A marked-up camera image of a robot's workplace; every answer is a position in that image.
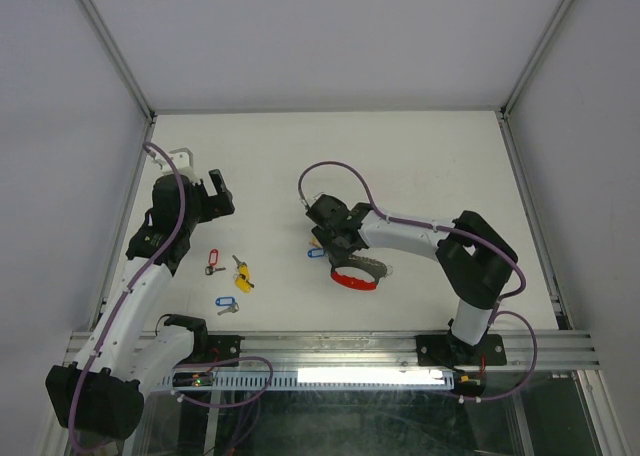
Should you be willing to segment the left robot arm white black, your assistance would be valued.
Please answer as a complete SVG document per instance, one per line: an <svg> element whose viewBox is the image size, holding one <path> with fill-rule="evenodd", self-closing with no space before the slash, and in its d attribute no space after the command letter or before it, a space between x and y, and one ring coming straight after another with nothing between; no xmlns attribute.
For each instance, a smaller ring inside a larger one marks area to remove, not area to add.
<svg viewBox="0 0 640 456"><path fill-rule="evenodd" d="M145 322L190 249L197 225L230 216L235 207L221 172L210 171L215 193L203 182L168 173L153 185L152 205L130 239L118 296L67 366L55 365L45 386L61 427L125 440L141 421L151 390L181 362L198 364L209 353L204 319L170 315L154 340L134 352Z"/></svg>

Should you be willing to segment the metal keyring holder red handle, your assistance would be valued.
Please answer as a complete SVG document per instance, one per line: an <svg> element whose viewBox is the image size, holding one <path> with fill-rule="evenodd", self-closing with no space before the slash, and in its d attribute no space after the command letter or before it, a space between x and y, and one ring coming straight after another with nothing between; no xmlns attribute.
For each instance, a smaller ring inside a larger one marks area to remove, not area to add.
<svg viewBox="0 0 640 456"><path fill-rule="evenodd" d="M347 289L363 292L376 290L379 283L392 274L392 266L364 256L350 256L331 268L334 282Z"/></svg>

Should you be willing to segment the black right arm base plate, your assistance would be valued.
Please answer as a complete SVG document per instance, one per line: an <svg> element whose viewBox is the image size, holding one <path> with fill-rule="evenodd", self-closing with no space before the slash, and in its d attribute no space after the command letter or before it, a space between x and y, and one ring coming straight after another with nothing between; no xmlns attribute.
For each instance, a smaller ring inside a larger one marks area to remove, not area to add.
<svg viewBox="0 0 640 456"><path fill-rule="evenodd" d="M507 364L503 339L486 334L477 345L469 345L451 334L422 334L415 337L419 366L505 366Z"/></svg>

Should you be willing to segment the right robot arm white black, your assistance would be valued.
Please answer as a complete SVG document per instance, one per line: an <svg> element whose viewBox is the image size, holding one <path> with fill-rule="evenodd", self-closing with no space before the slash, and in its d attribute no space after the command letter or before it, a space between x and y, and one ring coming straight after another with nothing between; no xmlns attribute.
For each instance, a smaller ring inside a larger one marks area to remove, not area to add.
<svg viewBox="0 0 640 456"><path fill-rule="evenodd" d="M383 213L372 203L353 208L321 195L307 207L312 235L328 257L334 282L349 289L372 291L388 275L388 267L360 253L390 249L437 262L459 298L447 334L452 359L469 363L483 350L483 339L518 257L497 232L473 211L439 223Z"/></svg>

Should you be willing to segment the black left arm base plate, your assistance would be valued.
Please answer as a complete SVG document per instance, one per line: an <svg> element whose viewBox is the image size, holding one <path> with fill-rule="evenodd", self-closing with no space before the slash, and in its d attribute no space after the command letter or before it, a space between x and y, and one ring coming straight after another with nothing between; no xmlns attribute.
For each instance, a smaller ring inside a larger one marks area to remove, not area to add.
<svg viewBox="0 0 640 456"><path fill-rule="evenodd" d="M240 356L244 338L234 334L209 334L206 342L195 349L186 364L213 365Z"/></svg>

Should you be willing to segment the red tag key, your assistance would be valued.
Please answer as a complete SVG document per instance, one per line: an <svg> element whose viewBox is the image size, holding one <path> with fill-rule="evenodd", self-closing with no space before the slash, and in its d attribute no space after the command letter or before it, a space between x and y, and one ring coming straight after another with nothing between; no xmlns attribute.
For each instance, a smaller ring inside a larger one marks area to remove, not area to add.
<svg viewBox="0 0 640 456"><path fill-rule="evenodd" d="M205 266L204 272L207 276L213 275L217 271L217 264L219 260L219 251L214 248L209 252L207 265Z"/></svg>

